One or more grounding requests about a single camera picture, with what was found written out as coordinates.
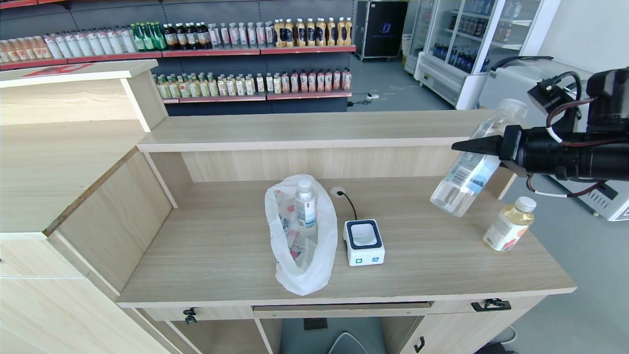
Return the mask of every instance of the display cooler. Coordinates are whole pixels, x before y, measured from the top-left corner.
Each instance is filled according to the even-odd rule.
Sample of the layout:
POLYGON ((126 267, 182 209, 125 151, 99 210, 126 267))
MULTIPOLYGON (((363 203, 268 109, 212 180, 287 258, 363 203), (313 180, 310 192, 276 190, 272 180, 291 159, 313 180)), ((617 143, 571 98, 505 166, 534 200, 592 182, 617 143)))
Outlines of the display cooler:
POLYGON ((559 3, 422 1, 404 68, 456 109, 475 108, 492 63, 538 54, 559 3))

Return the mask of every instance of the gray floor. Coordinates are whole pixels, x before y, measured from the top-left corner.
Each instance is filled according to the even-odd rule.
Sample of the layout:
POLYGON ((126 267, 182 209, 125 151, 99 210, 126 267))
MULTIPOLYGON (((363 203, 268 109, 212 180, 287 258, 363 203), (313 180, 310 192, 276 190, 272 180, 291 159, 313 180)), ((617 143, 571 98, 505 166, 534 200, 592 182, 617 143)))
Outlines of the gray floor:
MULTIPOLYGON (((452 109, 427 88, 420 88, 400 61, 353 57, 352 91, 377 93, 382 99, 348 111, 452 109)), ((356 94, 351 100, 362 100, 356 94)), ((542 191, 560 186, 538 178, 542 191)), ((514 327, 518 338, 507 345, 519 354, 629 353, 629 222, 594 217, 577 200, 532 195, 518 180, 505 198, 528 195, 538 202, 531 230, 574 279, 573 294, 546 298, 514 327)))

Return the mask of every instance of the drawer handle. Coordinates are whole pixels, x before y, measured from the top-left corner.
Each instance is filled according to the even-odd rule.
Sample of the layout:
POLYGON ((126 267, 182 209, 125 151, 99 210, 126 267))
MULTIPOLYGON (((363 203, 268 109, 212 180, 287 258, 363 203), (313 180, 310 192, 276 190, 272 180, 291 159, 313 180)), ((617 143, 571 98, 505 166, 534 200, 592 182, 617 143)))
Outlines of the drawer handle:
POLYGON ((503 301, 501 299, 487 299, 485 300, 485 304, 483 306, 481 306, 478 302, 473 302, 472 308, 476 312, 507 311, 511 309, 511 304, 508 301, 503 301))
POLYGON ((424 340, 424 336, 420 337, 420 345, 417 346, 417 344, 415 344, 415 346, 413 348, 415 348, 415 353, 419 353, 420 350, 426 345, 426 341, 424 340))
POLYGON ((196 315, 196 311, 194 310, 194 307, 184 310, 184 315, 186 315, 186 318, 184 318, 186 324, 196 323, 196 318, 194 317, 196 315))

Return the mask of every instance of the plastic bag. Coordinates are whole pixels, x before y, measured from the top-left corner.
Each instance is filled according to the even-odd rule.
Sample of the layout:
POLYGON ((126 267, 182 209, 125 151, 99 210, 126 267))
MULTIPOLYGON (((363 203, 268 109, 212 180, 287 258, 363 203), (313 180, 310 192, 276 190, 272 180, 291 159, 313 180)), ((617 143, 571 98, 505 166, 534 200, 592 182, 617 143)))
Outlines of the plastic bag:
POLYGON ((337 213, 327 191, 310 175, 298 174, 274 185, 264 195, 276 278, 286 290, 308 295, 328 284, 337 251, 337 213), (299 180, 312 181, 316 195, 316 227, 299 227, 295 193, 299 180))

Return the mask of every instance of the checkout counter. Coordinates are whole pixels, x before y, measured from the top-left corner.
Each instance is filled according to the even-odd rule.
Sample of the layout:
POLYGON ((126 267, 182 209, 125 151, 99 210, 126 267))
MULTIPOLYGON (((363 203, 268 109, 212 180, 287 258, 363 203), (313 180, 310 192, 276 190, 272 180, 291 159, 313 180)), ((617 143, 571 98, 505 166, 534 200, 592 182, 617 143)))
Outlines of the checkout counter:
MULTIPOLYGON (((141 62, 152 60, 91 70, 110 77, 107 65, 141 62)), ((151 65, 131 79, 150 78, 151 65)), ((14 84, 0 84, 2 109, 5 95, 28 94, 18 73, 0 74, 14 84)), ((72 122, 3 123, 2 351, 279 354, 283 319, 377 317, 388 353, 472 354, 576 288, 531 232, 507 253, 483 244, 508 171, 463 218, 429 201, 451 144, 490 111, 166 117, 152 80, 129 88, 129 102, 150 102, 121 112, 137 120, 115 118, 123 101, 105 115, 95 96, 95 112, 86 103, 72 122), (326 287, 300 297, 277 282, 264 193, 298 173, 344 187, 378 221, 383 265, 350 267, 340 239, 326 287)), ((353 213, 333 203, 342 230, 353 213)))

